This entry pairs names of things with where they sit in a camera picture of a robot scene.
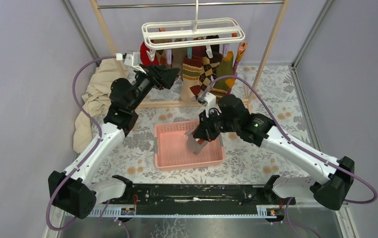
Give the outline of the grey sock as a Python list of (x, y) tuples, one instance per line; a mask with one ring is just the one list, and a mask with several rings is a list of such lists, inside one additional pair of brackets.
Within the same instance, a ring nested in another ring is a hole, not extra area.
[(198, 155), (202, 149), (208, 144), (208, 141), (203, 139), (194, 138), (194, 133), (198, 129), (198, 126), (193, 127), (191, 130), (185, 132), (187, 136), (187, 148), (194, 154)]

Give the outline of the pink plastic basket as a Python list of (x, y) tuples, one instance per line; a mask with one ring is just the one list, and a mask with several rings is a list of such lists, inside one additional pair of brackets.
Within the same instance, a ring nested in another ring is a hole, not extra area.
[(154, 127), (154, 160), (161, 171), (186, 170), (218, 166), (225, 160), (222, 138), (209, 142), (199, 154), (187, 147), (187, 131), (198, 121), (158, 124)]

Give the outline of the striped beige maroon sock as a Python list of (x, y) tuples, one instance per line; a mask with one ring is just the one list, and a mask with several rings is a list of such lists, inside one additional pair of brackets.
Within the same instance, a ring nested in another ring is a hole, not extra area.
[(182, 67), (183, 85), (181, 89), (181, 100), (190, 102), (200, 93), (200, 81), (203, 61), (201, 57), (192, 56), (192, 58), (184, 57)]

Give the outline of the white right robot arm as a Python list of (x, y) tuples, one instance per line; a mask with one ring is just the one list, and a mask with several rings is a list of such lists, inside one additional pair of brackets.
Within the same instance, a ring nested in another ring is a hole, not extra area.
[(280, 130), (263, 114), (251, 114), (241, 99), (230, 94), (217, 100), (207, 93), (201, 99), (205, 110), (199, 123), (186, 132), (188, 148), (195, 154), (221, 133), (234, 132), (244, 142), (268, 149), (308, 173), (307, 177), (273, 176), (263, 191), (264, 200), (276, 204), (282, 198), (313, 198), (325, 208), (337, 211), (346, 201), (354, 179), (355, 162), (344, 156), (337, 159), (322, 153)]

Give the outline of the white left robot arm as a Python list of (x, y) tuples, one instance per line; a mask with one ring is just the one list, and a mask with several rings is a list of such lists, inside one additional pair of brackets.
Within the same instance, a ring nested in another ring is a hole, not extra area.
[(138, 119), (136, 108), (151, 89), (171, 89), (179, 72), (179, 68), (152, 64), (136, 71), (134, 83), (126, 78), (113, 81), (109, 96), (111, 105), (104, 123), (98, 127), (98, 136), (63, 172), (53, 171), (50, 174), (48, 208), (55, 206), (84, 219), (95, 205), (110, 199), (115, 198), (121, 204), (131, 201), (130, 180), (113, 176), (94, 183), (93, 178), (105, 158), (133, 129)]

